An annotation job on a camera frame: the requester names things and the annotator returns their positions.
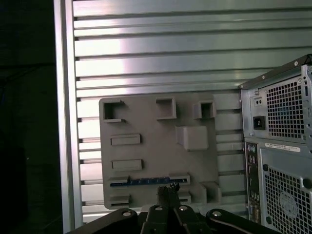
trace white sticker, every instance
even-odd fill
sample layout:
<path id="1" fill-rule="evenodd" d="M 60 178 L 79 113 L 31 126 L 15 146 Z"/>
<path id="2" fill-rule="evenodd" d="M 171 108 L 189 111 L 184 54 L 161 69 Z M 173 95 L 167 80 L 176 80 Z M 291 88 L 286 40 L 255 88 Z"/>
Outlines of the white sticker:
<path id="1" fill-rule="evenodd" d="M 265 146 L 268 148 L 274 148 L 274 149 L 279 149 L 279 150 L 287 150 L 287 151 L 298 152 L 298 153 L 300 152 L 299 147 L 293 147 L 293 146 L 288 146 L 288 145 L 265 143 Z"/>

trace aluminum panel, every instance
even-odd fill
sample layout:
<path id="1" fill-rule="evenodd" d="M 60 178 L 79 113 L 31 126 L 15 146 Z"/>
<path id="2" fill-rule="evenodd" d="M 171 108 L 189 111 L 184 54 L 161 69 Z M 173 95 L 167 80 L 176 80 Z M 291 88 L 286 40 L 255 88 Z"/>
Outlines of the aluminum panel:
<path id="1" fill-rule="evenodd" d="M 102 180 L 102 164 L 88 163 L 80 165 L 80 179 L 83 180 Z"/>
<path id="2" fill-rule="evenodd" d="M 80 160 L 101 159 L 101 151 L 80 152 L 79 158 L 80 158 Z"/>
<path id="3" fill-rule="evenodd" d="M 112 89 L 86 89 L 78 90 L 78 98 L 93 98 L 102 96 L 115 96 L 127 94 L 150 94 L 150 93 L 170 93 L 170 92 L 191 92 L 191 91 L 216 91 L 236 89 L 243 81 L 206 82 L 206 83 L 185 83 L 167 84 L 139 87 L 125 87 Z"/>
<path id="4" fill-rule="evenodd" d="M 245 191 L 246 177 L 245 175 L 220 176 L 219 186 L 223 193 Z"/>
<path id="5" fill-rule="evenodd" d="M 243 141 L 244 137 L 242 134 L 229 134 L 229 135 L 217 135 L 216 141 L 217 143 L 221 142 L 229 142 L 229 141 Z"/>
<path id="6" fill-rule="evenodd" d="M 209 71 L 277 67 L 283 60 L 294 60 L 307 52 L 296 50 L 255 50 L 240 53 L 219 52 L 203 55 L 153 56 L 76 61 L 76 76 Z"/>
<path id="7" fill-rule="evenodd" d="M 133 76 L 81 78 L 76 82 L 77 89 L 87 88 L 114 88 L 138 85 L 162 85 L 166 83 L 205 83 L 247 80 L 269 71 L 268 69 L 237 70 L 233 71 L 205 71 L 180 74 L 136 74 Z"/>
<path id="8" fill-rule="evenodd" d="M 312 30 L 301 30 L 285 38 L 285 31 L 269 35 L 263 31 L 201 35 L 93 39 L 75 42 L 76 56 L 103 56 L 311 46 Z"/>
<path id="9" fill-rule="evenodd" d="M 243 154 L 219 155 L 218 168 L 219 172 L 243 171 L 245 170 L 245 156 Z"/>
<path id="10" fill-rule="evenodd" d="M 233 21 L 233 22 L 198 22 L 188 24 L 188 27 L 182 25 L 172 26 L 140 26 L 140 27 L 120 27 L 120 28 L 93 28 L 75 30 L 76 37 L 98 37 L 110 35 L 142 35 L 142 34 L 172 34 L 172 33 L 195 33 L 195 32 L 214 32 L 214 31 L 238 31 L 238 30 L 261 30 L 261 29 L 298 29 L 311 27 L 310 21 Z"/>
<path id="11" fill-rule="evenodd" d="M 234 195 L 245 189 L 244 180 L 238 179 L 244 175 L 229 174 L 241 171 L 239 156 L 224 155 L 241 144 L 234 89 L 311 50 L 312 2 L 54 1 L 63 207 L 70 208 L 75 200 L 75 209 L 63 209 L 64 227 L 70 226 L 69 213 L 75 215 L 76 227 L 82 225 L 78 184 L 99 178 L 99 170 L 91 172 L 90 167 L 101 159 L 97 102 L 113 95 L 212 91 L 218 110 L 215 127 L 226 134 L 216 139 L 219 169 L 227 175 L 220 177 L 220 185 L 233 195 L 222 202 L 237 202 L 229 211 L 246 211 L 244 196 L 236 200 Z M 81 193 L 86 204 L 103 204 L 98 185 L 84 184 Z M 83 212 L 88 222 L 109 211 L 83 206 Z"/>
<path id="12" fill-rule="evenodd" d="M 243 142 L 228 142 L 228 143 L 219 143 L 216 145 L 218 152 L 222 151 L 231 151 L 231 150 L 242 150 Z"/>
<path id="13" fill-rule="evenodd" d="M 157 24 L 185 24 L 188 26 L 198 22 L 263 22 L 265 21 L 275 22 L 276 20 L 284 19 L 284 21 L 296 21 L 301 19 L 311 18 L 311 12 L 307 8 L 306 10 L 300 10 L 300 14 L 296 11 L 257 11 L 257 12 L 231 12 L 231 14 L 218 12 L 218 14 L 198 14 L 198 15 L 172 15 L 172 16 L 137 16 L 137 17 L 125 17 L 114 19 L 88 19 L 78 20 L 74 22 L 75 29 L 87 29 L 87 28 L 120 28 L 120 27 L 136 27 L 142 25 L 154 26 Z"/>
<path id="14" fill-rule="evenodd" d="M 219 114 L 214 122 L 216 131 L 243 129 L 241 114 Z"/>
<path id="15" fill-rule="evenodd" d="M 102 184 L 88 184 L 81 186 L 81 200 L 82 201 L 103 201 L 103 185 Z"/>
<path id="16" fill-rule="evenodd" d="M 193 0 L 192 4 L 188 0 L 168 2 L 167 0 L 89 0 L 74 2 L 74 17 L 100 16 L 100 15 L 121 15 L 121 14 L 148 14 L 148 13 L 177 13 L 177 12 L 203 12 L 203 11 L 237 11 L 237 10 L 269 10 L 287 8 L 312 7 L 312 2 L 286 0 L 283 4 L 278 1 L 263 0 L 257 2 L 237 0 L 230 1 L 210 1 Z"/>

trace power supply unit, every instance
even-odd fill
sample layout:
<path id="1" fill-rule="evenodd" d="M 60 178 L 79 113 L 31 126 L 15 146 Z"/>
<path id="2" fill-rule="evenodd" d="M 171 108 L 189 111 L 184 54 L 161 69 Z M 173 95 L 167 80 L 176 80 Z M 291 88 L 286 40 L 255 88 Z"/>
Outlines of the power supply unit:
<path id="1" fill-rule="evenodd" d="M 249 219 L 312 233 L 312 55 L 240 85 Z"/>

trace metal screw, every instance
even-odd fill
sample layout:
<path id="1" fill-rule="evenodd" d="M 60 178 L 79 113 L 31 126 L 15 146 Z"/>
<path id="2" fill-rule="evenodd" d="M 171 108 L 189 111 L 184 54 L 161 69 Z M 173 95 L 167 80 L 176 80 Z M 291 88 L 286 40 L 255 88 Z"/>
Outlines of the metal screw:
<path id="1" fill-rule="evenodd" d="M 123 216 L 130 216 L 131 213 L 130 213 L 130 212 L 124 212 L 124 213 L 122 213 L 122 215 L 123 215 Z"/>
<path id="2" fill-rule="evenodd" d="M 214 211 L 213 216 L 220 217 L 222 214 L 219 211 Z"/>
<path id="3" fill-rule="evenodd" d="M 186 206 L 180 206 L 179 209 L 180 209 L 181 211 L 185 211 L 185 210 L 187 210 L 187 207 L 186 207 Z"/>

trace rectangular slot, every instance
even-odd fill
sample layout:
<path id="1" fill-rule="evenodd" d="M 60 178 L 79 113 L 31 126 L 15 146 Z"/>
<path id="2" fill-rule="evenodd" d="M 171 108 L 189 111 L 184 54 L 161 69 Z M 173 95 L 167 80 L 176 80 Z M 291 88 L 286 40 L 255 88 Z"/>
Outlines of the rectangular slot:
<path id="1" fill-rule="evenodd" d="M 111 136 L 111 145 L 135 145 L 140 143 L 140 134 L 124 134 Z"/>
<path id="2" fill-rule="evenodd" d="M 105 102 L 105 100 L 102 102 L 103 109 L 102 109 L 102 120 L 105 123 L 118 123 L 123 122 L 123 119 L 117 118 L 117 110 L 118 108 L 122 107 L 124 105 L 124 102 L 119 101 L 111 101 L 111 102 Z"/>
<path id="3" fill-rule="evenodd" d="M 200 101 L 193 105 L 193 119 L 210 119 L 216 116 L 214 101 Z"/>
<path id="4" fill-rule="evenodd" d="M 157 98 L 157 120 L 176 118 L 176 100 L 173 97 Z"/>
<path id="5" fill-rule="evenodd" d="M 155 185 L 155 184 L 171 184 L 179 183 L 180 185 L 189 185 L 190 176 L 188 174 L 170 174 L 168 177 L 153 177 L 153 178 L 140 178 L 140 179 L 130 179 L 127 177 L 117 177 L 111 178 L 111 187 L 127 187 L 136 185 Z"/>
<path id="6" fill-rule="evenodd" d="M 178 196 L 180 202 L 191 203 L 191 194 L 189 192 L 179 192 Z"/>
<path id="7" fill-rule="evenodd" d="M 172 182 L 190 184 L 190 175 L 187 173 L 170 173 L 169 178 Z"/>
<path id="8" fill-rule="evenodd" d="M 109 178 L 110 184 L 123 184 L 128 183 L 129 176 L 121 176 L 121 177 L 111 177 Z"/>
<path id="9" fill-rule="evenodd" d="M 111 207 L 128 207 L 129 203 L 116 203 L 116 204 L 111 204 Z"/>
<path id="10" fill-rule="evenodd" d="M 110 198 L 112 207 L 129 207 L 130 196 L 114 196 Z"/>
<path id="11" fill-rule="evenodd" d="M 142 160 L 134 159 L 134 160 L 112 161 L 112 169 L 115 172 L 142 170 Z"/>

